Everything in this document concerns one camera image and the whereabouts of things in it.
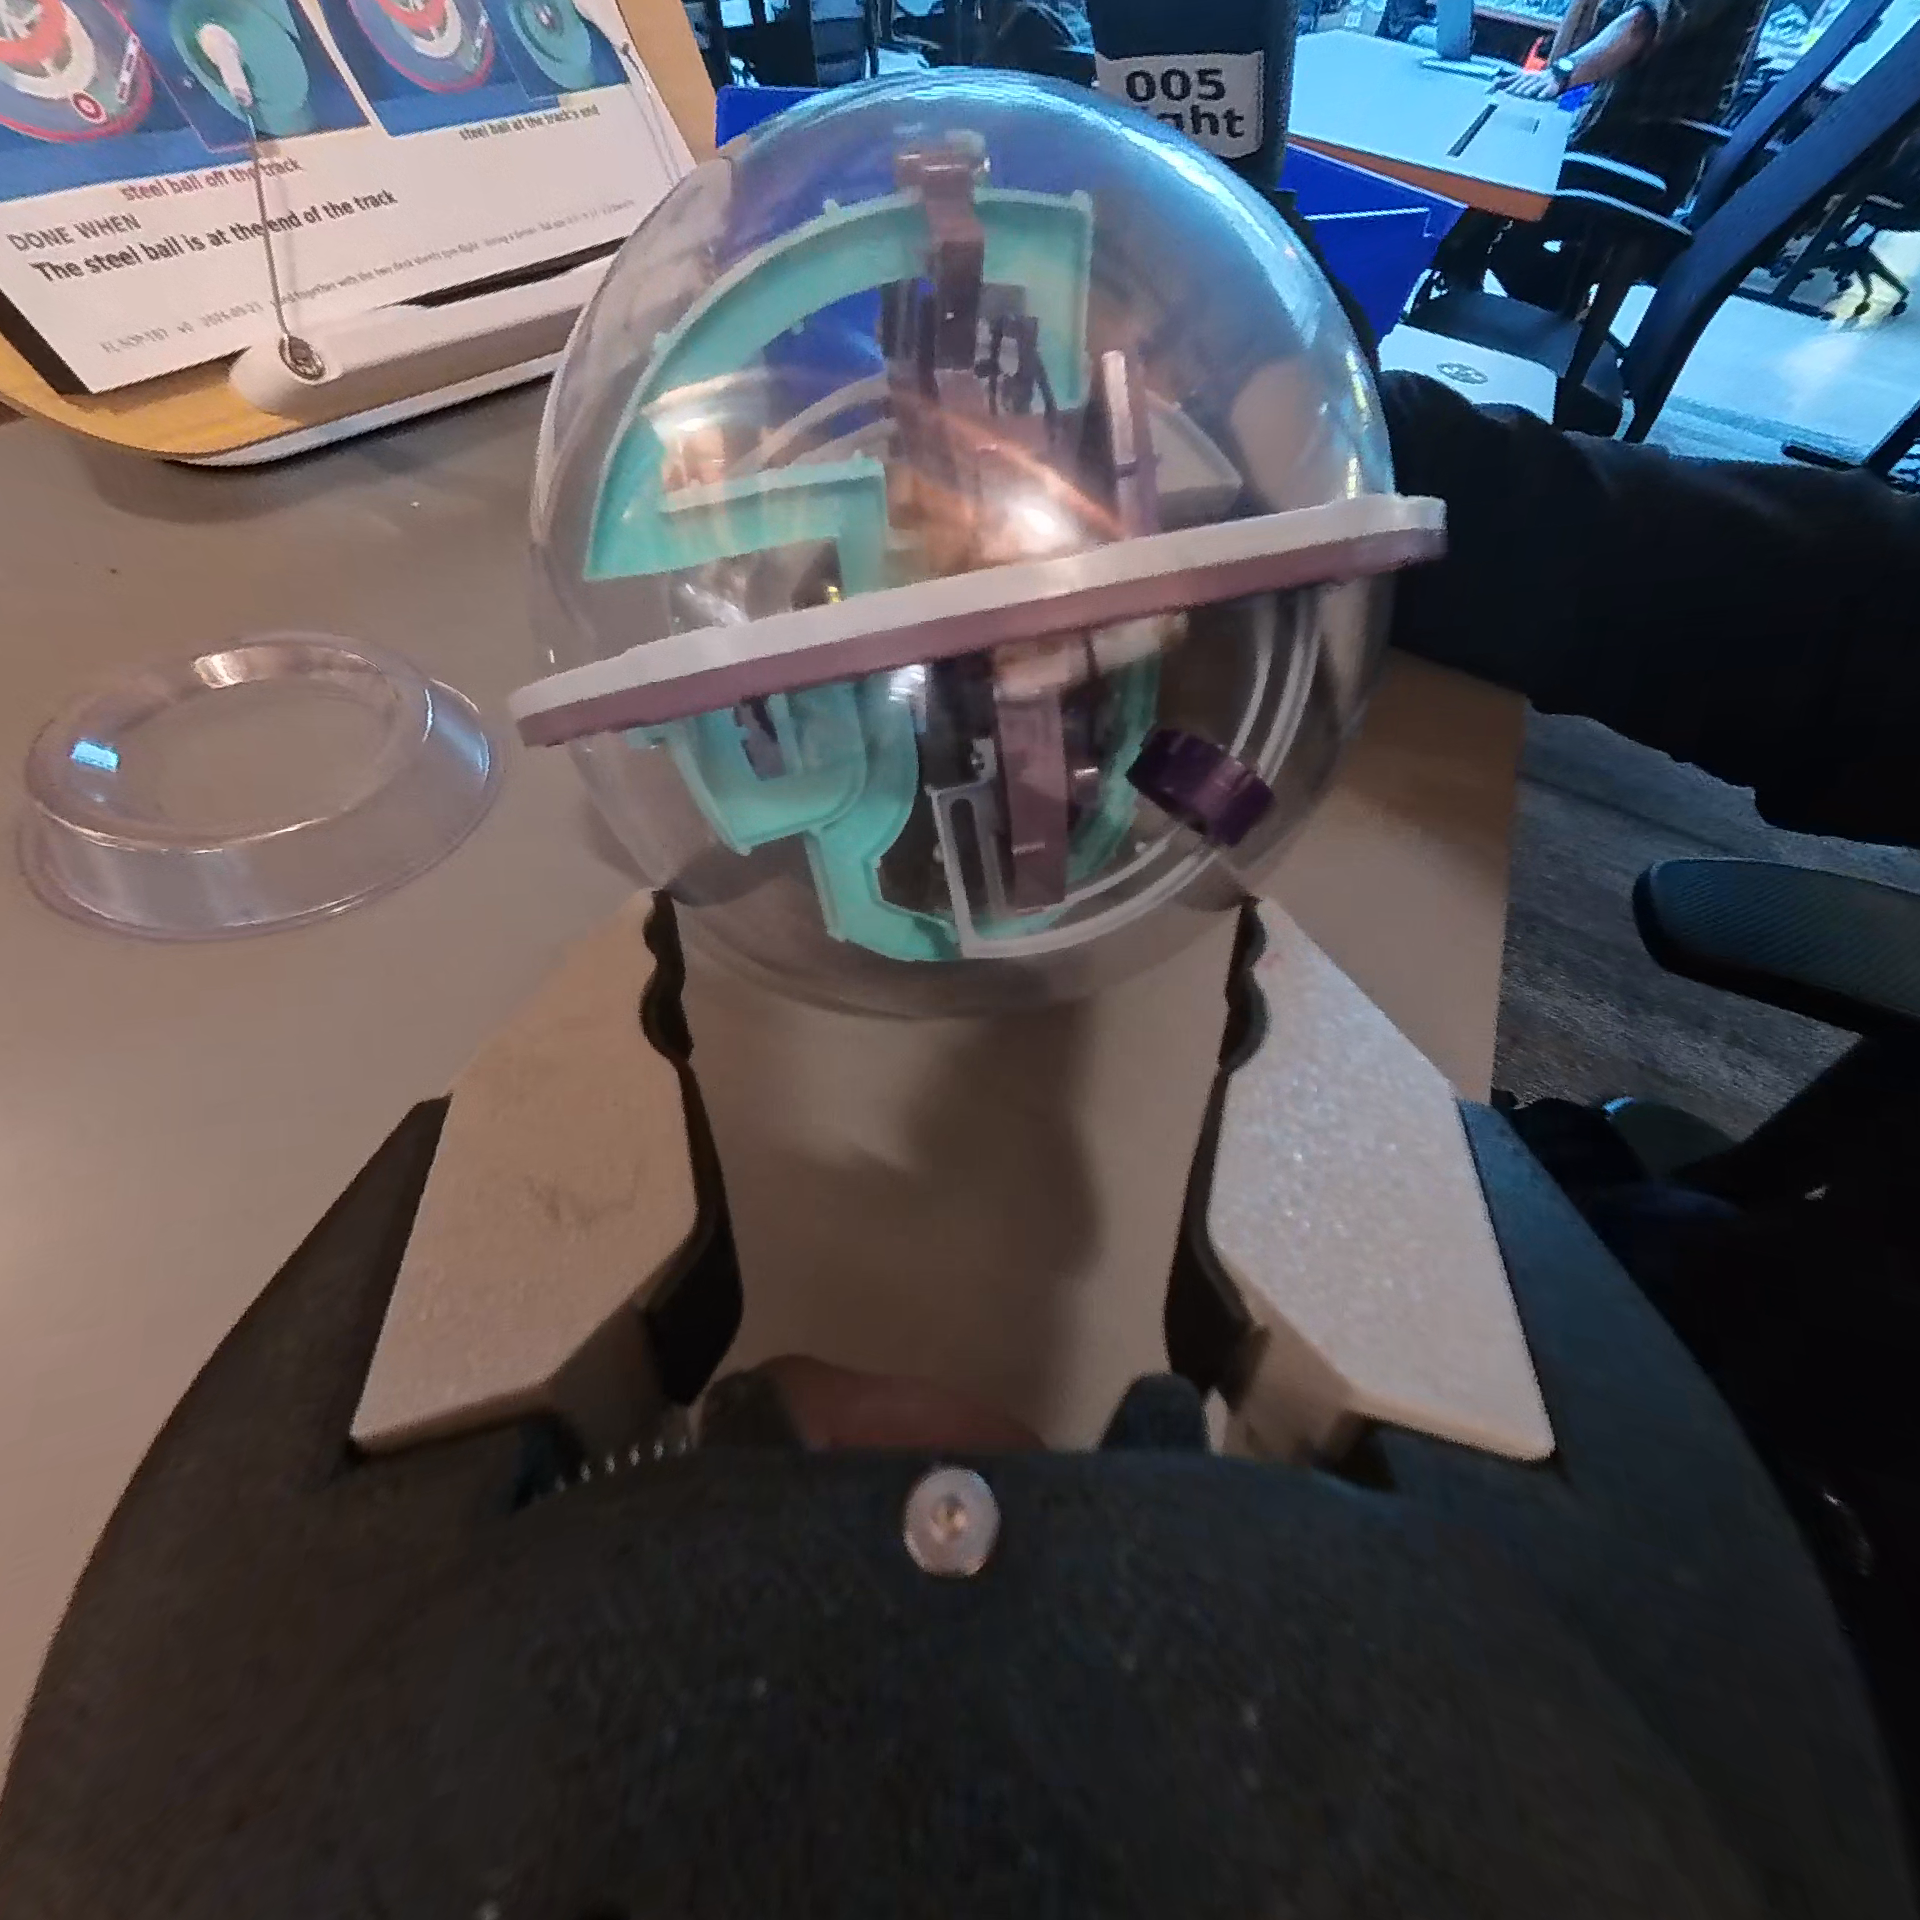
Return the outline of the white instruction sheet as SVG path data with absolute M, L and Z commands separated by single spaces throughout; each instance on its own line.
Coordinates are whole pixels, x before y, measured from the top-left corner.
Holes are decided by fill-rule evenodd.
M 610 249 L 692 165 L 623 7 L 0 7 L 6 342 L 59 399 Z

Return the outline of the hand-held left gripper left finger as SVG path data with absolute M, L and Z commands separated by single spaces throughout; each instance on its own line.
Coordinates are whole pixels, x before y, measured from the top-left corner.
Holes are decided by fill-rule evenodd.
M 623 1456 L 700 1399 L 740 1317 L 680 916 L 630 896 L 457 1074 L 352 1445 L 557 1417 Z

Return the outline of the black office chair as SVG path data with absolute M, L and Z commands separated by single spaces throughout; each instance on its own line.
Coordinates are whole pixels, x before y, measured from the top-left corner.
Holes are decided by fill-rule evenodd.
M 1770 157 L 1708 215 L 1657 215 L 1583 194 L 1600 227 L 1600 288 L 1557 374 L 1557 426 L 1646 443 L 1708 320 L 1744 274 L 1776 263 L 1913 143 L 1913 108 L 1893 124 L 1826 143 L 1823 124 Z
M 1913 1173 L 1920 896 L 1783 859 L 1657 859 L 1632 884 L 1646 959 L 1855 1043 L 1754 1139 L 1683 1169 L 1740 1209 Z

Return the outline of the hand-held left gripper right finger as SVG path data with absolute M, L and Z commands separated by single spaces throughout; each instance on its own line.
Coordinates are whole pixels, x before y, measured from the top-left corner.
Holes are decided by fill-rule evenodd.
M 1163 1348 L 1237 1456 L 1371 1433 L 1545 1465 L 1548 1408 L 1467 1107 L 1284 916 L 1248 903 L 1183 1194 Z

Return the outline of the clear plastic maze ball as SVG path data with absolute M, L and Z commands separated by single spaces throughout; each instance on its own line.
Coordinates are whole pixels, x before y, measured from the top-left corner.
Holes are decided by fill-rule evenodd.
M 1302 210 L 1069 82 L 852 82 L 590 300 L 513 725 L 732 962 L 1013 1010 L 1267 884 L 1442 547 Z

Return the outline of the white desk with orange edge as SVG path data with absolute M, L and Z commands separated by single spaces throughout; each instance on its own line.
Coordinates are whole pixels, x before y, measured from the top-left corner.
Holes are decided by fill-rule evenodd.
M 1575 114 L 1474 72 L 1442 72 L 1414 41 L 1360 33 L 1295 37 L 1291 147 L 1542 222 L 1557 203 Z

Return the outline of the person's right forearm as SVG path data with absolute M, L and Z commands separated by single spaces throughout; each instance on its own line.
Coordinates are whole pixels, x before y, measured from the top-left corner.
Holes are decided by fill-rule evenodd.
M 1474 410 L 1387 372 L 1404 496 L 1446 557 L 1394 645 L 1686 762 L 1806 837 L 1920 851 L 1920 499 Z

